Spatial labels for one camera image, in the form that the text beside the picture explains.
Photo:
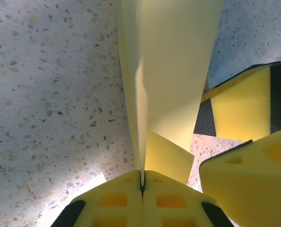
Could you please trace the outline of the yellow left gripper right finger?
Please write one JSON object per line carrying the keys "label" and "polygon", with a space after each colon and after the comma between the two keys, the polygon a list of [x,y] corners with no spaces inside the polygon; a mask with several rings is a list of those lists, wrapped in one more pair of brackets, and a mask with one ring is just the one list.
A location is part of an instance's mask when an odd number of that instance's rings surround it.
{"label": "yellow left gripper right finger", "polygon": [[144,227],[232,227],[211,197],[155,171],[145,172]]}

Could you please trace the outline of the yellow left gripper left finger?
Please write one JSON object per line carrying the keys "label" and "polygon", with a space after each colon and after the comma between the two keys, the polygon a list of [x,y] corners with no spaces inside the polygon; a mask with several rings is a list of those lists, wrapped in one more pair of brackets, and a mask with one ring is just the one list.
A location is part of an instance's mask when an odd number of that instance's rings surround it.
{"label": "yellow left gripper left finger", "polygon": [[53,227],[143,226],[140,171],[107,181],[74,198]]}

